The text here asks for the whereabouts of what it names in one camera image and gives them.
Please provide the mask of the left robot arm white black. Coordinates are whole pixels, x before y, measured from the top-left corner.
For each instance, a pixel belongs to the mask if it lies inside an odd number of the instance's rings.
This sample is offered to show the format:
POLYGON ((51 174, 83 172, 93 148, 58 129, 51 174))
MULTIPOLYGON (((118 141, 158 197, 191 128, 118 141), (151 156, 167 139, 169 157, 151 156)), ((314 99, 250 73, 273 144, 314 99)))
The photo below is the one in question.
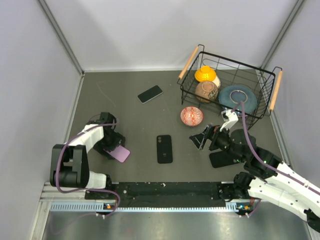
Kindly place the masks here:
POLYGON ((98 119, 90 119, 81 132, 63 144, 56 144, 51 152, 51 186, 57 189, 96 189, 102 198, 114 191, 108 174, 89 168, 88 153, 95 150, 108 160, 124 163, 130 155, 125 148, 126 138, 116 132, 118 119, 109 112, 101 112, 98 119))

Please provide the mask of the purple smartphone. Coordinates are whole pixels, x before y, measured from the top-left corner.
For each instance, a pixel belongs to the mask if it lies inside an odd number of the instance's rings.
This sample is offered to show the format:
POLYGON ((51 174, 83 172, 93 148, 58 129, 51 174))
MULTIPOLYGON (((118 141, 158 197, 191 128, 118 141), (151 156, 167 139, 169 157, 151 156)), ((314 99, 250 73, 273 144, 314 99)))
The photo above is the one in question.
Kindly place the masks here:
POLYGON ((131 154, 131 152, 122 145, 117 146, 113 151, 107 151, 104 149, 104 152, 108 159, 116 160, 120 163, 124 163, 131 154))

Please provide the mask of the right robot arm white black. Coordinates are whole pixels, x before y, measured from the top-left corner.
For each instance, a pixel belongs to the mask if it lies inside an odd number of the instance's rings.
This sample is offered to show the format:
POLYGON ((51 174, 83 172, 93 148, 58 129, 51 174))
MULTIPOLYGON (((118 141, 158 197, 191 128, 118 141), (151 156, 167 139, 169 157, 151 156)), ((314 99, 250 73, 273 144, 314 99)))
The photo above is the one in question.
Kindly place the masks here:
POLYGON ((201 150, 210 140, 209 150, 216 161, 242 162, 244 172, 234 177, 233 192, 238 198, 252 197, 283 208, 315 231, 320 230, 320 189, 272 152, 258 147, 246 129, 233 132, 208 125, 190 140, 201 150))

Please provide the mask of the black screen white smartphone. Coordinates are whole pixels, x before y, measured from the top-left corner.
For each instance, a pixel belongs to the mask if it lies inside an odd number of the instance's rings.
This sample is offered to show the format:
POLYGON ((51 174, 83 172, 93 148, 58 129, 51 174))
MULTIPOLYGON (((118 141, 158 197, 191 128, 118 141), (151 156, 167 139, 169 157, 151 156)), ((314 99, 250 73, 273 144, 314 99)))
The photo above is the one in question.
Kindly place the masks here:
POLYGON ((151 101, 152 99, 160 96, 162 93, 163 90, 158 85, 155 85, 149 88, 148 90, 140 93, 137 97, 142 104, 145 104, 151 101))

